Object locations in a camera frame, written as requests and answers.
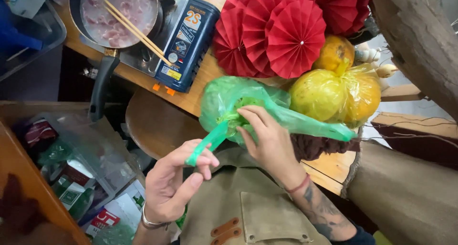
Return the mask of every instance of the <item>yellow plastic bag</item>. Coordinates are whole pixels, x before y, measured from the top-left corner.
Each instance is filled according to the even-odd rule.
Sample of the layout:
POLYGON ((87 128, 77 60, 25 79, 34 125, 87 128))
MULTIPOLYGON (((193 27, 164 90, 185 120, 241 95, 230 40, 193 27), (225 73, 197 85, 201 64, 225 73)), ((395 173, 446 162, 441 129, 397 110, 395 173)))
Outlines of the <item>yellow plastic bag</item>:
POLYGON ((345 71, 348 63, 335 72, 316 69, 301 76, 289 90, 289 108, 321 122, 362 126, 380 104, 379 80, 370 64, 345 71))

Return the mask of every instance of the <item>chopsticks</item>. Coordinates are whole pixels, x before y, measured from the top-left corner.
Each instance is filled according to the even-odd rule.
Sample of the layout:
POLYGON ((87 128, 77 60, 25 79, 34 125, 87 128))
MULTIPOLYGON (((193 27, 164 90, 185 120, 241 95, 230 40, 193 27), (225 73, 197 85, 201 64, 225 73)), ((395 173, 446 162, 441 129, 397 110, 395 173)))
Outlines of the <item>chopsticks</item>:
POLYGON ((132 22, 130 22, 116 7, 114 7, 110 2, 107 0, 104 0, 104 2, 111 8, 108 8, 106 6, 105 9, 123 26, 125 26, 132 34, 134 34, 137 38, 140 39, 142 43, 146 45, 147 48, 149 48, 153 53, 155 53, 161 60, 163 60, 167 65, 172 66, 172 63, 169 62, 165 57, 164 57, 164 52, 157 47, 148 37, 146 37, 145 34, 143 34, 132 22))

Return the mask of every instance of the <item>apron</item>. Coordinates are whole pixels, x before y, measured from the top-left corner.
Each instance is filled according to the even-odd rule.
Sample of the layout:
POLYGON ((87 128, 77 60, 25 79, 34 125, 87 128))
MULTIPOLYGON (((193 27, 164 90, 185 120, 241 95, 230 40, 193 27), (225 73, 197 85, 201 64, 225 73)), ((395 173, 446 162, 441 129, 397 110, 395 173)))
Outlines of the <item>apron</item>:
POLYGON ((226 149, 216 157, 220 166, 188 204, 181 244, 331 244, 246 149, 226 149))

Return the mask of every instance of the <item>black pan handle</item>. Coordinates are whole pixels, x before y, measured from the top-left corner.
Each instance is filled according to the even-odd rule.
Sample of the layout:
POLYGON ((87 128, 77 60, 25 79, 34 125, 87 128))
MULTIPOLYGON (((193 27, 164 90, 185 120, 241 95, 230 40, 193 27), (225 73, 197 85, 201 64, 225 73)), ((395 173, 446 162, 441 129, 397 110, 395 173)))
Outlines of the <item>black pan handle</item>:
POLYGON ((92 122, 100 120, 104 116, 104 107, 107 100, 108 83, 113 71, 119 64, 118 57, 105 55, 100 61, 99 72, 95 79, 94 89, 91 96, 89 118, 92 122))

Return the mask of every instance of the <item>frying pan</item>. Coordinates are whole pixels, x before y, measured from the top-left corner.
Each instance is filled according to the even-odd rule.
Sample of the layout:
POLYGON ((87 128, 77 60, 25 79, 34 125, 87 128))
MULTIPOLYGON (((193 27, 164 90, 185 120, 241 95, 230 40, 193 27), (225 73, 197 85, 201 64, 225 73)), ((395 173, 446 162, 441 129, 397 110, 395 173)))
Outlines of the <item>frying pan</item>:
MULTIPOLYGON (((81 35, 105 48, 104 57, 100 61, 99 72, 97 74, 97 78, 95 79, 94 89, 91 96, 91 105, 89 107, 89 118, 95 122, 104 116, 104 107, 107 97, 109 79, 120 62, 120 50, 122 51, 122 49, 133 46, 134 44, 125 47, 109 47, 101 45, 89 35, 88 31, 84 27, 86 20, 83 19, 80 12, 81 0, 69 0, 69 5, 72 20, 75 23, 78 31, 80 31, 81 35)), ((152 0, 151 6, 153 13, 150 19, 150 25, 152 27, 149 30, 149 34, 147 36, 149 38, 154 38, 161 29, 163 15, 159 0, 152 0)))

